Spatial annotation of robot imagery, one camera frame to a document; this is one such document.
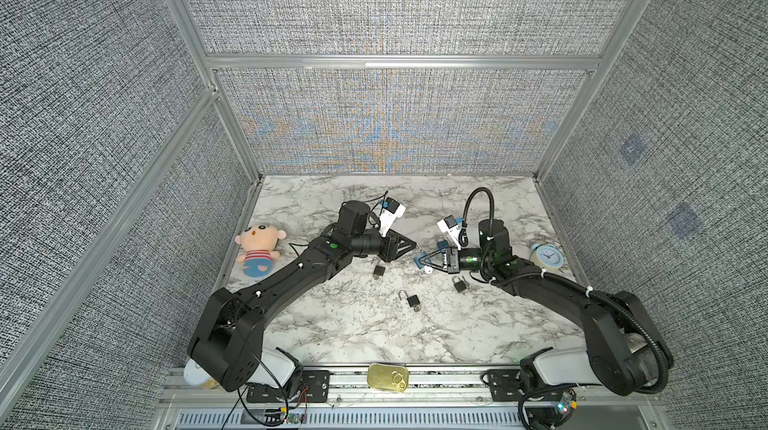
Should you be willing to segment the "plush doll toy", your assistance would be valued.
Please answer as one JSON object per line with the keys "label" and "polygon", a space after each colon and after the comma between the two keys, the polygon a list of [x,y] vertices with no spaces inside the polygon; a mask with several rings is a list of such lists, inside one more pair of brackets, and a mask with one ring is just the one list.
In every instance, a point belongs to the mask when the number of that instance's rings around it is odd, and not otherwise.
{"label": "plush doll toy", "polygon": [[243,265],[244,274],[251,278],[269,275],[280,257],[277,245],[286,237],[284,230],[269,225],[249,227],[237,235],[234,241],[244,254],[236,262]]}

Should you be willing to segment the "light blue alarm clock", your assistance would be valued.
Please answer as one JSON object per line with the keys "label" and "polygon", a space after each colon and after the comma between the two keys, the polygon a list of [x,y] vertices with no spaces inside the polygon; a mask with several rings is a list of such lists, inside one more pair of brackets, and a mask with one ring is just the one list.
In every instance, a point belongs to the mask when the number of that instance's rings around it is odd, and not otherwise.
{"label": "light blue alarm clock", "polygon": [[565,264],[563,253],[552,244],[535,244],[530,250],[530,261],[547,271],[559,271]]}

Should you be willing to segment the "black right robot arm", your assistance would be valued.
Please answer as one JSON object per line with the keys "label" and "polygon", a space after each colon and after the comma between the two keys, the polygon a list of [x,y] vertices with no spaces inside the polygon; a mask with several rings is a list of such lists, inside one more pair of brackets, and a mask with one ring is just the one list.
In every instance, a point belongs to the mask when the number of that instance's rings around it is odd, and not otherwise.
{"label": "black right robot arm", "polygon": [[438,226],[449,241],[416,257],[420,268],[450,275],[476,272],[482,282],[533,301],[582,331],[584,342],[578,347],[547,348],[521,361],[519,378],[525,391],[598,385],[626,396],[666,388],[674,359],[635,295],[585,287],[517,255],[501,220],[480,222],[476,247],[469,246],[464,223],[447,219]]}

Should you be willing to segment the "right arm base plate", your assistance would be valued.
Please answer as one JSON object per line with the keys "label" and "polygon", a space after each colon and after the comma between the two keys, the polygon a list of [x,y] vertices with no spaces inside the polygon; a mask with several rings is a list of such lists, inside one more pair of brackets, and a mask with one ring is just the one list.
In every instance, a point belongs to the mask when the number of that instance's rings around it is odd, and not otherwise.
{"label": "right arm base plate", "polygon": [[491,369],[483,372],[481,381],[489,388],[494,402],[518,402],[525,394],[541,391],[533,395],[532,401],[559,401],[564,390],[555,390],[554,385],[544,382],[530,369]]}

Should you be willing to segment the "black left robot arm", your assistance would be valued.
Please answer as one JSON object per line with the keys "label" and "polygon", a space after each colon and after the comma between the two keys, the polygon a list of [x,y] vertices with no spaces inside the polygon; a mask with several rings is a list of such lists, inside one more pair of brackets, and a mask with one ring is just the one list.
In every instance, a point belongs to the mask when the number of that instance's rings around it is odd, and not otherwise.
{"label": "black left robot arm", "polygon": [[236,292],[221,288],[209,298],[188,345],[185,379],[209,380],[227,392],[246,384],[266,385],[292,397],[299,389],[301,363],[288,352],[263,348],[269,323],[297,298],[346,268],[353,259],[376,256],[389,263],[407,255],[416,243],[391,230],[384,210],[373,216],[361,201],[342,204],[336,222],[311,240],[292,262],[267,278]]}

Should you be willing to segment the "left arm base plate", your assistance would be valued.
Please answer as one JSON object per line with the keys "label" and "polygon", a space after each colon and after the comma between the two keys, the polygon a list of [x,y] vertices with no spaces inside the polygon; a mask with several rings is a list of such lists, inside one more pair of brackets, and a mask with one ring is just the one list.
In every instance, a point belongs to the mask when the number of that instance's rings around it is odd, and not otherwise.
{"label": "left arm base plate", "polygon": [[245,400],[247,403],[284,402],[283,392],[288,394],[288,401],[296,403],[303,394],[309,403],[326,403],[330,387],[330,372],[326,370],[295,372],[284,385],[277,389],[266,384],[249,383]]}

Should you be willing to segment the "gold sardine tin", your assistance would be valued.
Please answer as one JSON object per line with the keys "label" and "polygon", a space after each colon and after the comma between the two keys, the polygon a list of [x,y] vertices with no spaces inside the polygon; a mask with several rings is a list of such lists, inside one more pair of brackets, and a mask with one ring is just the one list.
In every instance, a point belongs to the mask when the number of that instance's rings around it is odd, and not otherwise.
{"label": "gold sardine tin", "polygon": [[409,387],[409,370],[404,366],[372,363],[367,370],[369,388],[385,392],[403,393]]}

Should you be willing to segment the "black padlock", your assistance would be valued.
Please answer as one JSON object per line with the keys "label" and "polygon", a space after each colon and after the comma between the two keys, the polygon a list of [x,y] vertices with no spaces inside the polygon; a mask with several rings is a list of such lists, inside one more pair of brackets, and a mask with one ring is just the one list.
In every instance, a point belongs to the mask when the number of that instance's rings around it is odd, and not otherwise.
{"label": "black padlock", "polygon": [[469,284],[466,278],[460,275],[454,275],[452,277],[452,284],[457,293],[464,293],[469,289]]}
{"label": "black padlock", "polygon": [[376,261],[373,266],[372,278],[374,280],[379,280],[385,275],[386,269],[387,269],[387,266],[383,261],[381,260]]}

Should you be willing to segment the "aluminium front rail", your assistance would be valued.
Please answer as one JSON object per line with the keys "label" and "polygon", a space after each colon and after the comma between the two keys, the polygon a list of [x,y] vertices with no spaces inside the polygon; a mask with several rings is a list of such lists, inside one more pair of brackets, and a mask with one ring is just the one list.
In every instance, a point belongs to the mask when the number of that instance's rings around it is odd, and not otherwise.
{"label": "aluminium front rail", "polygon": [[[500,371],[513,375],[515,365],[409,365],[406,391],[374,390],[367,384],[367,364],[310,366],[310,371],[330,373],[325,405],[330,408],[361,406],[494,406],[491,390],[481,381],[483,374]],[[222,407],[236,401],[237,394],[220,388],[202,389],[189,386],[183,370],[171,371],[161,393],[160,404],[168,407]]]}

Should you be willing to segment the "black padlock open shackle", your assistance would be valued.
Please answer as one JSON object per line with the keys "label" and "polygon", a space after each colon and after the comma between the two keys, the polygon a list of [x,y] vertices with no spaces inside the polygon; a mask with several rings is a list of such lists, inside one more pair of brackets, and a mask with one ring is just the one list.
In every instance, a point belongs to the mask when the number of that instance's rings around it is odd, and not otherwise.
{"label": "black padlock open shackle", "polygon": [[404,300],[407,303],[408,307],[414,312],[421,311],[421,308],[422,308],[421,301],[416,294],[409,295],[405,290],[399,290],[398,297],[401,300]]}

